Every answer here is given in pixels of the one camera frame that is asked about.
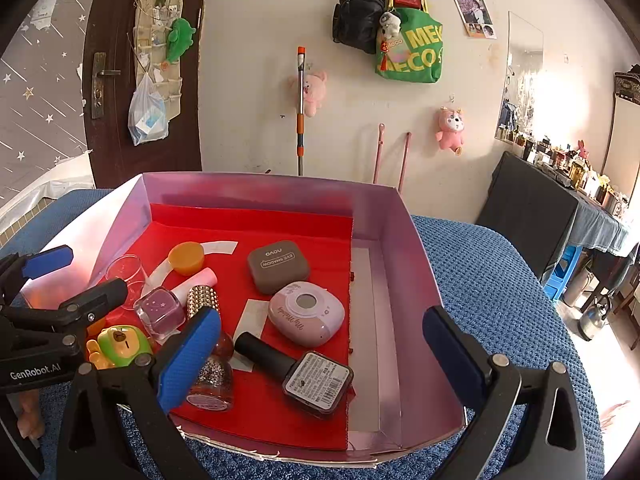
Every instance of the blue blanket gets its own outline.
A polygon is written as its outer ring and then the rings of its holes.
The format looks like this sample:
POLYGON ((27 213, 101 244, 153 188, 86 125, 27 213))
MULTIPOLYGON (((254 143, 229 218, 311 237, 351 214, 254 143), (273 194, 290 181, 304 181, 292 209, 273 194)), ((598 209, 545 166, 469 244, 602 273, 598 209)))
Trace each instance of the blue blanket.
MULTIPOLYGON (((108 193, 78 190, 63 196, 29 222, 0 256, 39 251, 65 225, 108 193)), ((507 354, 517 365, 546 368, 549 361, 567 364, 574 384, 586 443, 589 480, 604 476, 604 453, 598 412, 580 358, 561 319, 527 264, 501 235, 475 225, 416 216, 414 223, 429 255, 444 307, 464 332, 489 352, 507 354)), ((46 434, 41 439, 47 469, 43 480, 55 479, 56 443, 68 384, 44 388, 41 404, 46 434)), ((123 423, 149 478, 161 476, 145 450, 131 416, 123 423)), ((507 457, 522 410, 506 428, 484 472, 495 475, 507 457)), ((358 479, 404 480, 428 478, 448 455, 459 436, 413 452, 376 469, 317 468, 280 462, 258 462, 237 454, 188 441, 194 455, 213 478, 223 479, 358 479)))

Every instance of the mirror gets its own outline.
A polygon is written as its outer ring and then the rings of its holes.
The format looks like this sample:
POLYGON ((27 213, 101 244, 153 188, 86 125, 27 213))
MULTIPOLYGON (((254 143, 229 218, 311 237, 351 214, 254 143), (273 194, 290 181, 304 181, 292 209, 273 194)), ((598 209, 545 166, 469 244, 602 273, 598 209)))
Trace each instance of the mirror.
POLYGON ((502 106, 495 138, 513 141, 518 133, 533 136, 538 74, 542 71, 542 31, 509 12, 509 53, 502 106))

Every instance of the red paper lining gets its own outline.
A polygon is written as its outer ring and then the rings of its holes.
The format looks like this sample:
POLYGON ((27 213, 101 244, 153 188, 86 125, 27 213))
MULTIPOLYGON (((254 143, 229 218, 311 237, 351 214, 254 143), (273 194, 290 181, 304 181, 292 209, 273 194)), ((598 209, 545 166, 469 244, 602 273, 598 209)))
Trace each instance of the red paper lining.
MULTIPOLYGON (((152 222, 129 248, 137 254, 146 272, 151 273, 169 250, 185 241, 238 241, 233 254, 208 254, 205 266, 218 276, 216 291, 220 302, 222 327, 233 335, 247 300, 265 300, 251 279, 247 256, 258 247, 279 240, 293 240, 311 268, 309 281, 329 290, 345 306, 340 330, 318 351, 348 364, 349 282, 351 267, 351 229, 353 219, 337 216, 256 210, 206 209, 151 205, 152 222)), ((173 288, 184 277, 171 272, 163 285, 173 288)), ((137 316, 117 309, 109 322, 127 322, 137 316)), ((266 321, 263 341, 294 358, 305 349, 286 339, 266 321)), ((225 413, 208 412, 184 403, 175 413, 220 431, 284 446, 345 450, 347 411, 343 401, 328 419, 319 419, 292 404, 282 386, 258 370, 234 370, 234 407, 225 413)))

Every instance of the blue plastic stool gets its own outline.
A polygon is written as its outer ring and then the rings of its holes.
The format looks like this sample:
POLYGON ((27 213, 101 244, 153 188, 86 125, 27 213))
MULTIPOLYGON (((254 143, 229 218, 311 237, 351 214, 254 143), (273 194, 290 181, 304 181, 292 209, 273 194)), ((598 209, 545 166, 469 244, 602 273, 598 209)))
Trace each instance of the blue plastic stool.
POLYGON ((551 301, 556 302, 560 299, 560 296, 562 296, 562 293, 566 288, 566 284, 574 273, 575 266, 578 263, 578 259, 580 259, 581 253, 581 246, 568 245, 564 248, 562 258, 560 258, 554 272, 551 274, 549 281, 546 282, 545 285, 545 292, 551 301))

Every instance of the white plastic bag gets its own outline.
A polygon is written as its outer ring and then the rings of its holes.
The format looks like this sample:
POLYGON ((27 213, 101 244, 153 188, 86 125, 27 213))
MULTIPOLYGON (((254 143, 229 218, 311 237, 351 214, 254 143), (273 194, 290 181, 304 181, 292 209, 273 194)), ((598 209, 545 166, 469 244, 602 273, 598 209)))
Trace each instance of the white plastic bag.
POLYGON ((164 139, 169 134, 164 101, 147 73, 143 75, 131 99, 129 133, 134 146, 164 139))

